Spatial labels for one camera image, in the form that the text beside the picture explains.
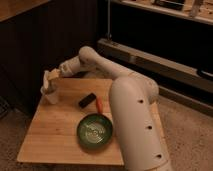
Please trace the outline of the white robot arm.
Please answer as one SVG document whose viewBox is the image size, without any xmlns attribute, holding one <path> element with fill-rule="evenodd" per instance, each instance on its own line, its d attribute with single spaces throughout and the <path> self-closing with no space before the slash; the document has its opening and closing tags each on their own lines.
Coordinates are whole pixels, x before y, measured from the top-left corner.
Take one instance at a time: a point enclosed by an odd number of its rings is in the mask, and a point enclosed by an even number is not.
<svg viewBox="0 0 213 171">
<path fill-rule="evenodd" d="M 157 83 L 100 56 L 89 46 L 82 47 L 77 56 L 59 65 L 62 77 L 86 68 L 97 68 L 113 80 L 109 104 L 125 168 L 128 171 L 173 171 L 150 109 L 159 95 Z"/>
</svg>

